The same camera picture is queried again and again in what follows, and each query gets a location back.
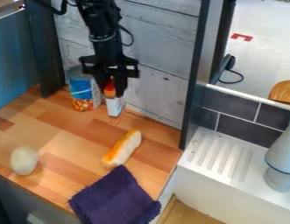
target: small box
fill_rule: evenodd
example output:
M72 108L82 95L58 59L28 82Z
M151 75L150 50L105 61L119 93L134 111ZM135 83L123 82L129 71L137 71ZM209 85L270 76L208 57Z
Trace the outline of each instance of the small box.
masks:
M81 66L72 67L67 78L74 109L91 111L102 104L103 96L95 78L91 74L82 73Z

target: red sticker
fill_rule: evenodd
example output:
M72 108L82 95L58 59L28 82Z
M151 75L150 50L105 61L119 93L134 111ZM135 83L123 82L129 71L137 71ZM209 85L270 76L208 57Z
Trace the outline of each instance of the red sticker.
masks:
M246 35L243 35L243 34L239 34L239 33L234 33L232 36L231 36L232 39L238 39L238 38L243 38L244 41L251 41L253 39L253 37L251 36L246 36Z

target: countertop edge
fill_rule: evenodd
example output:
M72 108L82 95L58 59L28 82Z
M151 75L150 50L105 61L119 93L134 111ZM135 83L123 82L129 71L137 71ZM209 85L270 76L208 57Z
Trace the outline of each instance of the countertop edge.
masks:
M2 4L0 6L0 13L4 12L4 11L7 11L8 9L15 8L15 7L17 7L17 6L19 6L19 5L23 4L23 3L24 3L24 0L18 0L16 2L10 2L8 4Z

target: black pole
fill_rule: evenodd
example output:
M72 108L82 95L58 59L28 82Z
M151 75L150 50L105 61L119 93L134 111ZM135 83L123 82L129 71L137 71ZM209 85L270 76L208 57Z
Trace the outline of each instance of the black pole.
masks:
M211 75L209 80L210 84L215 85L218 82L218 80L221 78L224 69L230 62L231 58L233 57L229 54L227 54L224 57L224 54L229 39L230 27L234 16L236 1L237 0L223 1L221 21L216 39L216 49L211 67Z

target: gray tile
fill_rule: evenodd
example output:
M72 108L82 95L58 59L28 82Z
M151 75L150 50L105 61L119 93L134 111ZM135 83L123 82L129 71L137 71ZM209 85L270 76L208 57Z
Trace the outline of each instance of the gray tile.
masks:
M217 131L266 148L271 147L274 141L282 134L281 131L228 115L220 115Z
M200 115L200 126L209 130L215 130L217 116L218 116L218 113L202 108L201 115Z
M289 110L262 104L256 122L278 130L285 130L289 121Z
M258 109L258 102L232 94L225 94L214 89L207 89L202 106L253 121Z

